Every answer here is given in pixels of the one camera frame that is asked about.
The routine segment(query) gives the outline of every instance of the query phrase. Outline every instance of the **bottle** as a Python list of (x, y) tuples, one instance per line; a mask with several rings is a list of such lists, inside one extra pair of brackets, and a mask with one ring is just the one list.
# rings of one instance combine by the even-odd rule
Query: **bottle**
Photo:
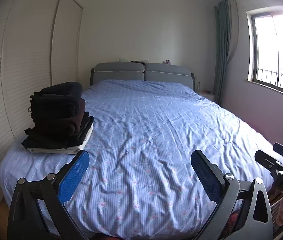
[(198, 82), (198, 83), (197, 83), (196, 92), (197, 92), (197, 93), (199, 93), (199, 92), (200, 92), (200, 82)]

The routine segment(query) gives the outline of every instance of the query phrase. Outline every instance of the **headboard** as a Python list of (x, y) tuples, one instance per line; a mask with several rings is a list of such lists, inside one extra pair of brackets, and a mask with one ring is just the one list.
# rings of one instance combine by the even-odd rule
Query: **headboard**
[(195, 75), (188, 68), (176, 65), (110, 62), (100, 63), (91, 70), (91, 86), (107, 79), (175, 82), (195, 91)]

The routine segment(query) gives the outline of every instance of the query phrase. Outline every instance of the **curtain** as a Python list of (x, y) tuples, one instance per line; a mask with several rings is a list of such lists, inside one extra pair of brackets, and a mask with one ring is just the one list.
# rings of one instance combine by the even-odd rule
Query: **curtain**
[(227, 63), (235, 54), (238, 42), (238, 10), (235, 0), (223, 0), (215, 6), (216, 16), (216, 69), (214, 90), (215, 102), (221, 105)]

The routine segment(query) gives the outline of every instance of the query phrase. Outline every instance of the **folded clothes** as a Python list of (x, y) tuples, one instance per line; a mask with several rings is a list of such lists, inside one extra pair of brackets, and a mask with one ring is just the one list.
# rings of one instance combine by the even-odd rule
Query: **folded clothes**
[(80, 108), (83, 87), (77, 82), (66, 82), (43, 88), (31, 96), (31, 117), (69, 118), (75, 117)]
[(83, 144), (80, 145), (80, 146), (69, 147), (69, 148), (66, 148), (66, 149), (64, 149), (64, 148), (62, 148), (62, 149), (28, 148), (28, 150), (31, 153), (56, 153), (56, 154), (62, 153), (62, 154), (75, 154), (76, 155), (80, 150), (84, 149), (87, 142), (89, 141), (89, 138), (90, 138), (92, 132), (93, 132), (93, 124), (89, 128)]
[(27, 148), (45, 148), (45, 149), (61, 149), (82, 145), (88, 130), (94, 122), (94, 117), (89, 116), (88, 112), (84, 113), (83, 120), (80, 124), (80, 132), (78, 135), (70, 136), (60, 140), (52, 139), (48, 136), (38, 133), (34, 129), (26, 129), (25, 133), (28, 137), (22, 142), (25, 149)]
[(77, 135), (80, 132), (80, 125), (85, 112), (85, 100), (80, 99), (80, 109), (75, 117), (47, 119), (33, 118), (37, 133), (48, 136), (52, 139), (62, 139)]

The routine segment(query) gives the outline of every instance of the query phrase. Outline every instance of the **blue bedsheet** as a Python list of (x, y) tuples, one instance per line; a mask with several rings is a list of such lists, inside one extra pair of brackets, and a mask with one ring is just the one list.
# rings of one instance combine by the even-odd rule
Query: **blue bedsheet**
[[(90, 87), (82, 97), (86, 111), (95, 118), (85, 147), (90, 166), (65, 206), (87, 235), (100, 232), (124, 239), (194, 235), (215, 207), (190, 164), (196, 149), (224, 173), (250, 181), (261, 177), (267, 188), (273, 180), (255, 162), (255, 152), (261, 149), (283, 161), (261, 134), (181, 84), (108, 80)], [(0, 166), (7, 203), (20, 177), (41, 180), (72, 158), (31, 154), (16, 143)]]

